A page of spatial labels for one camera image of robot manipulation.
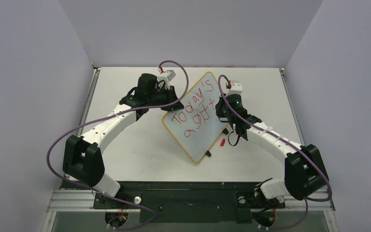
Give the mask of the yellow-framed whiteboard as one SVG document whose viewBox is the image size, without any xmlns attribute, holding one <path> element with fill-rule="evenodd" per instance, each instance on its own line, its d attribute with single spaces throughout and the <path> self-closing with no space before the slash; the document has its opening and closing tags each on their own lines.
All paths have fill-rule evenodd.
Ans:
<svg viewBox="0 0 371 232">
<path fill-rule="evenodd" d="M 184 109 L 166 113 L 162 124 L 194 163 L 199 163 L 219 138 L 226 124 L 220 122 L 218 82 L 206 72 L 181 99 Z"/>
</svg>

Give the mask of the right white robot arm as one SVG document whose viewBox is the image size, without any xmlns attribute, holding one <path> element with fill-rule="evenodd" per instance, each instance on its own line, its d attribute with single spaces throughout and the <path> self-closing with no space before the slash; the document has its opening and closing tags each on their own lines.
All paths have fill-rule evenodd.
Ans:
<svg viewBox="0 0 371 232">
<path fill-rule="evenodd" d="M 295 143 L 275 132 L 247 112 L 239 94 L 221 96 L 215 110 L 220 121 L 229 123 L 239 138 L 257 144 L 284 166 L 283 178 L 267 180 L 253 193 L 257 205 L 266 206 L 272 199 L 285 196 L 299 201 L 331 200 L 328 174 L 316 146 Z"/>
</svg>

